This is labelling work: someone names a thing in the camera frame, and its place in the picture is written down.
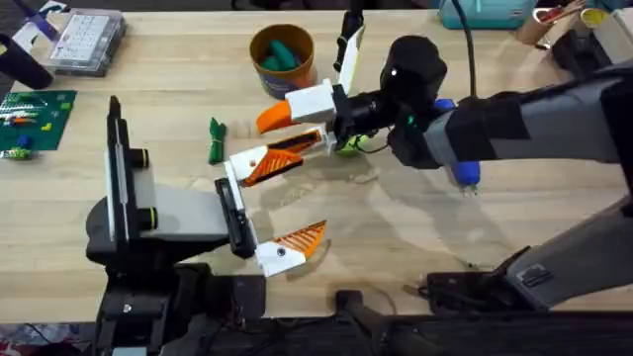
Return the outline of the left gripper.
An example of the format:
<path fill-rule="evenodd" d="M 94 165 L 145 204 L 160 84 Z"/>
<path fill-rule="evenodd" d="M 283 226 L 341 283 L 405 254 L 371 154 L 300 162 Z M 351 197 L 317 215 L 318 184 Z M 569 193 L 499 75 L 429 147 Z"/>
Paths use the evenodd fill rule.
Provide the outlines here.
<path fill-rule="evenodd" d="M 251 187 L 303 163 L 257 146 L 228 158 L 215 191 L 199 191 L 157 184 L 145 149 L 107 149 L 106 196 L 87 217 L 86 256 L 105 267 L 170 267 L 227 245 L 239 258 L 255 255 L 266 278 L 299 267 L 322 243 L 326 221 L 257 244 L 233 180 Z"/>

